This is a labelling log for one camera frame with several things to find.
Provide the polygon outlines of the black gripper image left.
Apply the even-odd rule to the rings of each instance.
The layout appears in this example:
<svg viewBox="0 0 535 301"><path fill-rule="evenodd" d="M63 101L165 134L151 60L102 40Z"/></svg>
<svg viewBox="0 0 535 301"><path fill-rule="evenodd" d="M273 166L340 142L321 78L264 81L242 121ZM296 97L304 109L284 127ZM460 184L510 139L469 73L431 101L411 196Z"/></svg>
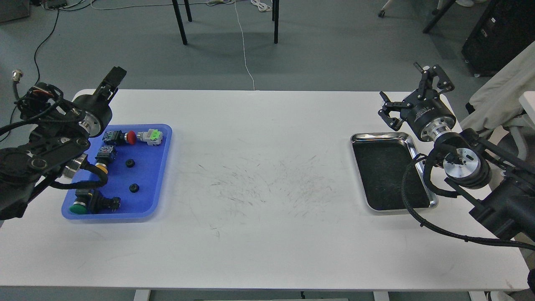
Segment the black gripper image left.
<svg viewBox="0 0 535 301"><path fill-rule="evenodd" d="M85 112L80 126L88 132L89 137L101 135L111 121L110 102L118 92L119 85L126 74L127 71L122 67L114 66L101 81L94 94L82 94L73 100L73 104Z"/></svg>

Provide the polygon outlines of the black robot arm image left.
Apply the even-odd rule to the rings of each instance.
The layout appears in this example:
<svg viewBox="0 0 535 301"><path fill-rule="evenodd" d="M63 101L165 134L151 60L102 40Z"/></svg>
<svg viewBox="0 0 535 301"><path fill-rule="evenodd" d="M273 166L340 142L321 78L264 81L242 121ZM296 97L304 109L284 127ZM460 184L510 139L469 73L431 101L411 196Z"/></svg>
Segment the black robot arm image left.
<svg viewBox="0 0 535 301"><path fill-rule="evenodd" d="M110 102L127 71L115 66L92 94L73 101L53 84L38 82L16 97L20 122L4 126L1 134L35 125L28 142L0 151L1 220L23 217L47 187L59 190L94 189L108 183L107 174L83 157L90 138L101 135L112 119Z"/></svg>

